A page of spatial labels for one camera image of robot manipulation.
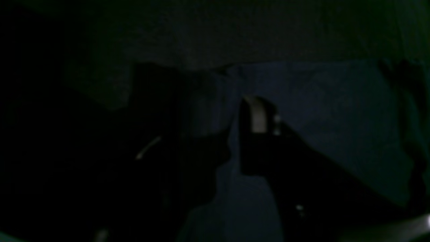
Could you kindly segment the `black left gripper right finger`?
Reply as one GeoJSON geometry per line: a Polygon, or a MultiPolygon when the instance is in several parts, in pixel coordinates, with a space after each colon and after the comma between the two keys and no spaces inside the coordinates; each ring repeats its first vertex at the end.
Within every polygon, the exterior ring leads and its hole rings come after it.
{"type": "Polygon", "coordinates": [[[409,208],[394,205],[310,147],[269,101],[246,96],[239,114],[241,172],[266,179],[285,242],[428,242],[421,167],[409,208]]]}

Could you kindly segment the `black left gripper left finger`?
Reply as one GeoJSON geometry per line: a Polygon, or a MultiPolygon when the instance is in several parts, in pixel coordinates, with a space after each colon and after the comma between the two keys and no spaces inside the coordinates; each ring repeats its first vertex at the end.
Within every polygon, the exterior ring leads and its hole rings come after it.
{"type": "Polygon", "coordinates": [[[115,111],[60,84],[2,90],[1,241],[174,241],[230,158],[229,128],[198,112],[210,77],[137,64],[115,111]]]}

